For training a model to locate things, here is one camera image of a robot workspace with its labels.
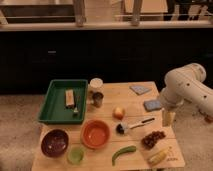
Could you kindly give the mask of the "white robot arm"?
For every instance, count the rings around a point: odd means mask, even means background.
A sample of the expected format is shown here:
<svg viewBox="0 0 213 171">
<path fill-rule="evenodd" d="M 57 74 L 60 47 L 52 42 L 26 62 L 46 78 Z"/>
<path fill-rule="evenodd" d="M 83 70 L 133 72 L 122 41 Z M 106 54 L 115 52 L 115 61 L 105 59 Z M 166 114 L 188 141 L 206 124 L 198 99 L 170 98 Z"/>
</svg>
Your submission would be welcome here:
<svg viewBox="0 0 213 171">
<path fill-rule="evenodd" d="M 168 127 L 174 120 L 175 108 L 185 100 L 190 101 L 207 115 L 213 117 L 213 89 L 204 84 L 205 68 L 198 63 L 170 70 L 164 77 L 165 87 L 158 99 L 163 107 L 162 125 Z"/>
</svg>

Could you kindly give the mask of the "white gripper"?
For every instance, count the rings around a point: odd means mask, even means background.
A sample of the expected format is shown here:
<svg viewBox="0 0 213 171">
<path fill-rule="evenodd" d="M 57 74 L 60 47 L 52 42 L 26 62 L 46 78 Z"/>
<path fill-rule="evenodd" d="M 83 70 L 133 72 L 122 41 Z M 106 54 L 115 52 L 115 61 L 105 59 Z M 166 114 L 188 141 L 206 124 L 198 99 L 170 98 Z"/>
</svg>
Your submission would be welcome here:
<svg viewBox="0 0 213 171">
<path fill-rule="evenodd" d="M 169 88 L 163 88 L 158 96 L 164 109 L 162 112 L 162 125 L 169 127 L 173 124 L 176 113 L 174 110 L 183 104 L 183 98 Z"/>
</svg>

